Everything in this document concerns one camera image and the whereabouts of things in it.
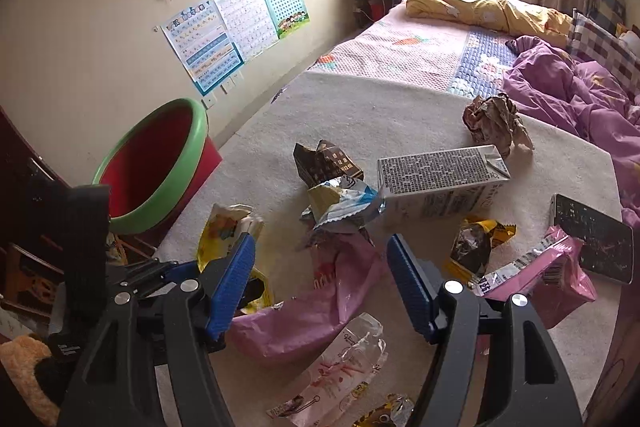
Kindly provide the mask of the person left hand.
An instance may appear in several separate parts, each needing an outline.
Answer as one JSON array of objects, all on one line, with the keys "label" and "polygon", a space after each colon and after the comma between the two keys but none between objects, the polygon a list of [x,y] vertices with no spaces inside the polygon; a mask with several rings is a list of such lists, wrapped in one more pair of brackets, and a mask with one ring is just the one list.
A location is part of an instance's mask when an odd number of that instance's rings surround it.
[{"label": "person left hand", "polygon": [[60,407],[46,396],[36,378],[36,365],[51,358],[50,349],[32,336],[18,336],[1,346],[1,367],[39,424],[55,426]]}]

